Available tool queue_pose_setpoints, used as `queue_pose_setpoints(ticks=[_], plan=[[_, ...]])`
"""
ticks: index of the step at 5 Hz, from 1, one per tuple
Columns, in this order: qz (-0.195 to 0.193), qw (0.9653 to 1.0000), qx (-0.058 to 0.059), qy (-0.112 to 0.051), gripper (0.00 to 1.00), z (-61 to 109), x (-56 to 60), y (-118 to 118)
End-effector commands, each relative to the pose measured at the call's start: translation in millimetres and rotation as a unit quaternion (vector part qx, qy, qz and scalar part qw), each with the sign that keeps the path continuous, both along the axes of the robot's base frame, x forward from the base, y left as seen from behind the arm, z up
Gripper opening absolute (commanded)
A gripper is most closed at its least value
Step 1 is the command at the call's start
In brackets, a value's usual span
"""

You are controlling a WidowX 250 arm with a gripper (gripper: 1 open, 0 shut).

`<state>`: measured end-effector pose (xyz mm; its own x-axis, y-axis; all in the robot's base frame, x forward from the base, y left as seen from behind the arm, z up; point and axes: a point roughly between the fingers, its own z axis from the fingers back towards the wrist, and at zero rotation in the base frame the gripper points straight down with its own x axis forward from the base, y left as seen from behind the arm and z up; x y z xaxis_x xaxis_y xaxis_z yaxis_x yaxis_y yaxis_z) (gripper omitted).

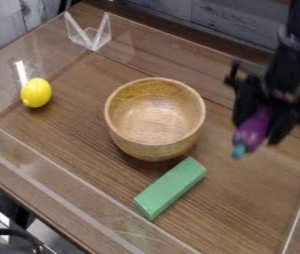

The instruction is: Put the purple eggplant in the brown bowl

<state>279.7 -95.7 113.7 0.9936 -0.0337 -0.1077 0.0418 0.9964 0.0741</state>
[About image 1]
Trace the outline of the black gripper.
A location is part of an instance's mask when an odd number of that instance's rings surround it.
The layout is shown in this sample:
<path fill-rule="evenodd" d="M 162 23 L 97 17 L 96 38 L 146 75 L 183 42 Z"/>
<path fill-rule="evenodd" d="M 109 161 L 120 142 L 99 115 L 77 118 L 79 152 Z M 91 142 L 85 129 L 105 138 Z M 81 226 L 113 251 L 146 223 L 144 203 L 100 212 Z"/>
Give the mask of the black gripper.
<path fill-rule="evenodd" d="M 300 123 L 300 39 L 281 30 L 265 75 L 234 62 L 225 84 L 234 90 L 231 121 L 235 127 L 251 116 L 258 102 L 270 105 L 267 144 L 277 145 Z"/>

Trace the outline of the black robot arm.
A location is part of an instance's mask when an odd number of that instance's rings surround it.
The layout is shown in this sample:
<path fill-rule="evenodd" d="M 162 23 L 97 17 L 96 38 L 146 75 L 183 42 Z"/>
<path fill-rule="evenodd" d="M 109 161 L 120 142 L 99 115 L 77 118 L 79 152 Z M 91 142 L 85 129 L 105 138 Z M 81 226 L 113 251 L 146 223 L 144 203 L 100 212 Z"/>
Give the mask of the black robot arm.
<path fill-rule="evenodd" d="M 269 65 L 255 69 L 242 62 L 230 66 L 225 84 L 234 90 L 231 121 L 241 125 L 261 104 L 271 118 L 263 137 L 278 144 L 300 124 L 300 0 L 292 0 L 278 45 Z"/>

